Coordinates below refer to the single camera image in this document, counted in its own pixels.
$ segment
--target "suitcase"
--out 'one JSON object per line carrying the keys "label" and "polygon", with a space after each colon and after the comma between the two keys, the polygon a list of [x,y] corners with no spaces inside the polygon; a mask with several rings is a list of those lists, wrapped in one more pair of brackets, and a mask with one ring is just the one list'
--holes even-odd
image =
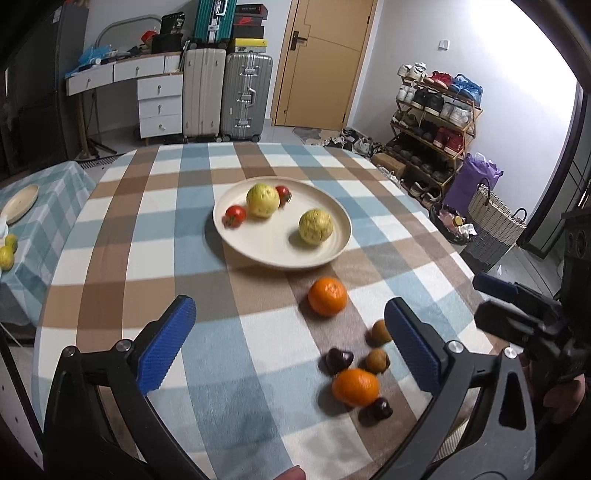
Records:
{"label": "suitcase", "polygon": [[219,134],[225,59],[226,52],[221,49],[187,50],[183,73],[185,137]]}
{"label": "suitcase", "polygon": [[236,0],[201,0],[193,36],[198,41],[226,48],[232,33]]}
{"label": "suitcase", "polygon": [[226,57],[222,95],[223,141],[261,139],[273,59],[259,53]]}

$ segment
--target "wicker basket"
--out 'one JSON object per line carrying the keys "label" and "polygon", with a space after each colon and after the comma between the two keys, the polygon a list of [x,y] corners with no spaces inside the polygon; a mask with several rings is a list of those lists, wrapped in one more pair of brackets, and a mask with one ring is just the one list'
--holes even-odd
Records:
{"label": "wicker basket", "polygon": [[[511,214],[489,186],[488,180],[482,179],[468,207],[467,220],[474,224],[478,235],[460,255],[474,273],[488,272],[503,258],[525,229],[527,218],[524,208]],[[523,219],[516,218],[522,210]]]}

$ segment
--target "finger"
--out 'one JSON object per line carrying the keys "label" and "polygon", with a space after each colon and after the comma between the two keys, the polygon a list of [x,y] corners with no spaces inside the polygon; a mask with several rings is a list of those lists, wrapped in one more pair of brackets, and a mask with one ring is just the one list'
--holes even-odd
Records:
{"label": "finger", "polygon": [[296,465],[283,472],[275,480],[306,480],[306,473],[299,465]]}

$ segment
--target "human hand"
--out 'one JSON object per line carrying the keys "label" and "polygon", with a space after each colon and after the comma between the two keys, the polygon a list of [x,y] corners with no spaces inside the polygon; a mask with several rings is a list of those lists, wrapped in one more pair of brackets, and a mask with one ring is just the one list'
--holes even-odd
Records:
{"label": "human hand", "polygon": [[531,362],[525,358],[523,353],[519,356],[519,361],[521,361],[531,399],[542,398],[544,407],[555,409],[551,419],[552,423],[562,423],[575,414],[584,400],[587,388],[583,374],[568,383],[556,385],[547,392],[542,392],[531,381]]}
{"label": "human hand", "polygon": [[306,473],[299,465],[296,465],[283,472],[275,480],[306,480]]}

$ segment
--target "white suitcase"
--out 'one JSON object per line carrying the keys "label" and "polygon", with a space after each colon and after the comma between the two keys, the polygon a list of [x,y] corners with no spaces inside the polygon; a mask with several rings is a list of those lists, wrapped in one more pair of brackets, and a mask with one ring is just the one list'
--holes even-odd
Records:
{"label": "white suitcase", "polygon": [[216,137],[220,131],[226,51],[187,50],[183,80],[183,135]]}

